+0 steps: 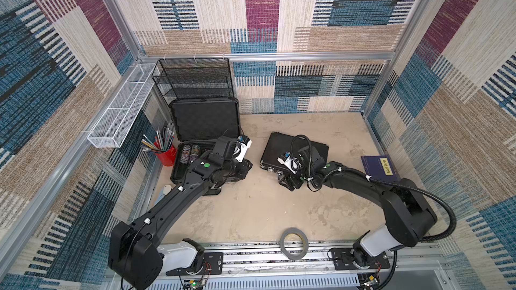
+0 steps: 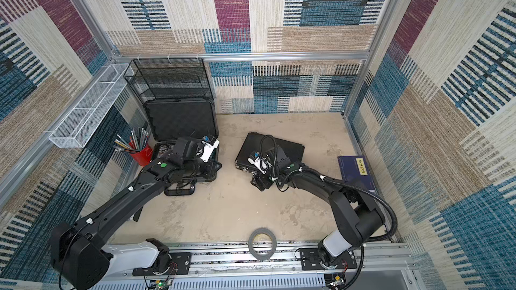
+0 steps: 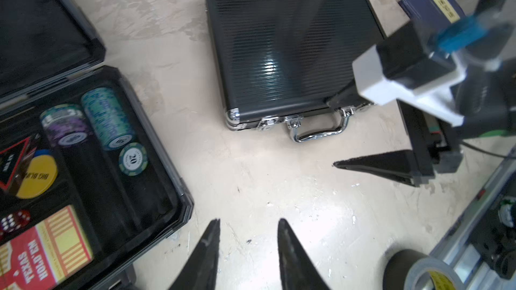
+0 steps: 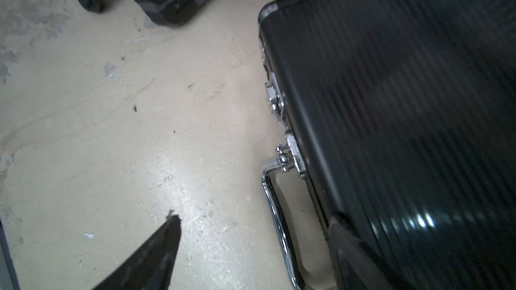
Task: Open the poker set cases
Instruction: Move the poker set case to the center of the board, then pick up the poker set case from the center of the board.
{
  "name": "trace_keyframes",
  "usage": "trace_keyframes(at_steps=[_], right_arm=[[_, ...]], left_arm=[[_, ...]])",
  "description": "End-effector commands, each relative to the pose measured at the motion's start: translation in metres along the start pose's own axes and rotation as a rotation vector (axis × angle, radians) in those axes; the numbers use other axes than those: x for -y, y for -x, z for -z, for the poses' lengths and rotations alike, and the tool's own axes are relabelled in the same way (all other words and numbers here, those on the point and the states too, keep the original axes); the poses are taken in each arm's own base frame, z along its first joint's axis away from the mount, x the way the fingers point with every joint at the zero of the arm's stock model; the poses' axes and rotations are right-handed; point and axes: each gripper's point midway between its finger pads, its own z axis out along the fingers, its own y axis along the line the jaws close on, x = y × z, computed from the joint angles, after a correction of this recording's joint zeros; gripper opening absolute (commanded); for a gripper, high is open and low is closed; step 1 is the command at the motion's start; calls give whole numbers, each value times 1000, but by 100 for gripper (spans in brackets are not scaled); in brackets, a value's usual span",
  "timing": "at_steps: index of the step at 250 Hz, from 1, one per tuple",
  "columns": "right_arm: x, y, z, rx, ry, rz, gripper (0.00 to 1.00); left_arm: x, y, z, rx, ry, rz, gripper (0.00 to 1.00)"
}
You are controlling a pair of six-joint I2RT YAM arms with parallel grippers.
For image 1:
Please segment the black aluminium poker case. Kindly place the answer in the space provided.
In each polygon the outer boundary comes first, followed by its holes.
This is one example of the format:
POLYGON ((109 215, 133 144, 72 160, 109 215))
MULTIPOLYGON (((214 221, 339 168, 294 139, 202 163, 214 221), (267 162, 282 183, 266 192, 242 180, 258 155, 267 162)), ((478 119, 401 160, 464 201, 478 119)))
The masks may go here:
POLYGON ((291 148, 293 136, 283 134, 280 132, 273 132, 270 134, 267 141, 266 148, 260 160, 260 167, 270 173, 284 175, 289 172, 288 168, 278 162, 278 157, 287 152, 298 152, 300 149, 307 147, 308 142, 303 138, 297 138, 294 141, 294 146, 291 148))

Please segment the grey plastic poker case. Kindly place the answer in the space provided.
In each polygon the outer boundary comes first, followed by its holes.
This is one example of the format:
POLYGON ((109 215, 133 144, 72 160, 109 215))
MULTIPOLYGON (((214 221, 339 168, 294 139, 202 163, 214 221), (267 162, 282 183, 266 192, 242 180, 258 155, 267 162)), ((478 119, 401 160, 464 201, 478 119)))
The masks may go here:
POLYGON ((169 104, 176 136, 180 142, 170 176, 179 184, 187 164, 181 162, 185 146, 197 145, 204 153, 214 147, 221 136, 237 138, 242 134, 239 101, 233 97, 206 99, 176 99, 169 104))

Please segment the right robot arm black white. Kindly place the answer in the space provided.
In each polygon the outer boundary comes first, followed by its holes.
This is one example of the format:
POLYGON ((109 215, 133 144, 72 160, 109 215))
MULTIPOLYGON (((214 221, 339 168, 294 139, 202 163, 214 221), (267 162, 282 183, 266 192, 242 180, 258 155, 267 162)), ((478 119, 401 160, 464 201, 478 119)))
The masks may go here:
POLYGON ((353 243, 349 256, 358 268, 368 268, 385 251, 414 247, 420 241, 445 239, 457 227, 452 207, 442 198, 418 188, 409 179, 382 181, 340 162, 326 161, 311 141, 298 150, 292 148, 281 153, 278 162, 289 170, 281 182, 290 189, 305 183, 312 192, 324 186, 344 190, 371 201, 383 210, 385 223, 353 243), (433 236, 428 233, 437 224, 438 217, 429 204, 430 200, 439 204, 449 217, 447 228, 433 236))

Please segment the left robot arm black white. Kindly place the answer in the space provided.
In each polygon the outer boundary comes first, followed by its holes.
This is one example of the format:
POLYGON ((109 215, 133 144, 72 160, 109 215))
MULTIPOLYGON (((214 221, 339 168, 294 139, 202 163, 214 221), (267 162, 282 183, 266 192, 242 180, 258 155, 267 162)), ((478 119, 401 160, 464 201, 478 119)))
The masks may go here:
POLYGON ((185 238, 166 250, 161 243, 173 224, 203 195, 228 180, 245 179, 252 163, 245 158, 248 136, 222 136, 213 149, 192 162, 184 178, 153 208, 130 224, 118 223, 111 232, 107 265, 121 285, 146 289, 161 274, 173 270, 196 274, 204 267, 204 247, 185 238))

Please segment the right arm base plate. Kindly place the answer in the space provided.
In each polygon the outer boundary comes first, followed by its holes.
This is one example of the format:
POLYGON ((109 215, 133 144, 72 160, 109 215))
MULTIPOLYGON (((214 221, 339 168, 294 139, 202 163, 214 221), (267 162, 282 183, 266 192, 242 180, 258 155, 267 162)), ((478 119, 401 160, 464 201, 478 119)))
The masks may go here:
POLYGON ((376 257, 365 255, 364 259, 359 259, 359 256, 354 254, 353 248, 333 247, 328 250, 327 257, 333 262, 337 271, 391 268, 391 263, 385 252, 376 257))

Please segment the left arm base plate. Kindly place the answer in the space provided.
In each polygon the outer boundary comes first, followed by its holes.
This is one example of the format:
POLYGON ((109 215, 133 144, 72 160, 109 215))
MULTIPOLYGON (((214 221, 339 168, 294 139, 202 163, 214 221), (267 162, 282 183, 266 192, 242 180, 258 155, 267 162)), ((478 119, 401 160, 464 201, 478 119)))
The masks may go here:
POLYGON ((193 263, 187 268, 178 268, 166 271, 168 277, 172 276, 201 276, 221 275, 223 269, 223 252, 205 252, 197 255, 193 263))

